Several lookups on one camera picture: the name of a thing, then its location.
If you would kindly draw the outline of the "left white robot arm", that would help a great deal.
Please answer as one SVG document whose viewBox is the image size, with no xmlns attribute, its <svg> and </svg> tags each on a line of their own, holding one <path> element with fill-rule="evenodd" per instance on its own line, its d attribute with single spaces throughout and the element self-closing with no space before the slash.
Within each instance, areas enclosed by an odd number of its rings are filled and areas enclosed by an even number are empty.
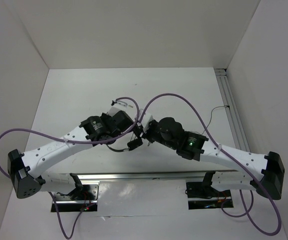
<svg viewBox="0 0 288 240">
<path fill-rule="evenodd" d="M 134 124 L 130 116 L 120 110 L 114 115 L 103 113 L 90 116 L 78 127 L 60 138 L 37 149 L 20 153 L 8 153 L 7 171 L 18 199 L 25 199 L 39 191 L 56 192 L 70 199 L 86 195 L 88 187 L 83 186 L 77 174 L 50 173 L 48 169 L 62 160 L 97 145 L 97 141 L 109 145 Z"/>
</svg>

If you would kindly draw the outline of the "black on-ear headphones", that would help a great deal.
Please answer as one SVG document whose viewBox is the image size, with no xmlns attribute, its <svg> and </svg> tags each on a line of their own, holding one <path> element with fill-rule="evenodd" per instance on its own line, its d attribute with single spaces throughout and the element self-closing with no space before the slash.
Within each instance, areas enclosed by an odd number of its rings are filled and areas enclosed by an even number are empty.
<svg viewBox="0 0 288 240">
<path fill-rule="evenodd" d="M 126 148 L 123 148 L 123 149 L 115 149 L 115 148 L 112 148 L 110 147 L 109 145 L 107 145 L 108 149 L 113 151 L 113 152 L 116 152 L 116 153 L 122 153 L 122 152 L 129 152 L 129 151 L 132 151 L 140 146 L 143 145 L 143 141 L 142 141 L 142 138 L 137 138 L 137 139 L 134 139 L 130 142 L 127 143 L 127 147 Z"/>
</svg>

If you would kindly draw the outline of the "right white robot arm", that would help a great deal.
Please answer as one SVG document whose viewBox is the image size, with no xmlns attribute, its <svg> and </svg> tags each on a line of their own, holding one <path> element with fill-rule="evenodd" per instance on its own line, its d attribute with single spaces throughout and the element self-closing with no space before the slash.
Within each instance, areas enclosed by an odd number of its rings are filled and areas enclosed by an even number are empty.
<svg viewBox="0 0 288 240">
<path fill-rule="evenodd" d="M 242 180 L 240 188 L 255 190 L 273 200 L 282 198 L 285 167 L 278 153 L 251 153 L 213 143 L 204 135 L 185 131 L 172 117 L 156 121 L 152 116 L 142 116 L 138 123 L 142 128 L 142 138 L 148 142 L 166 146 L 187 160 L 213 163 L 248 175 L 251 179 Z"/>
</svg>

